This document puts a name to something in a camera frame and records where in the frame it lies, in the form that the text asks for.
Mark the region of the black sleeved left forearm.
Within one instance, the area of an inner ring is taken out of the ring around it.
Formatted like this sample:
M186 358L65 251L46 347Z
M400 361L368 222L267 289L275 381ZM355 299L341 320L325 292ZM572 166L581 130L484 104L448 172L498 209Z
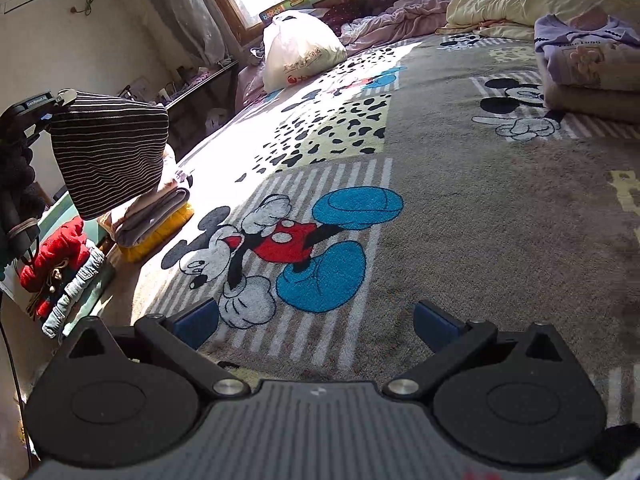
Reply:
M32 168L25 133L1 138L1 279L17 260L28 263L38 252L39 220L46 209Z

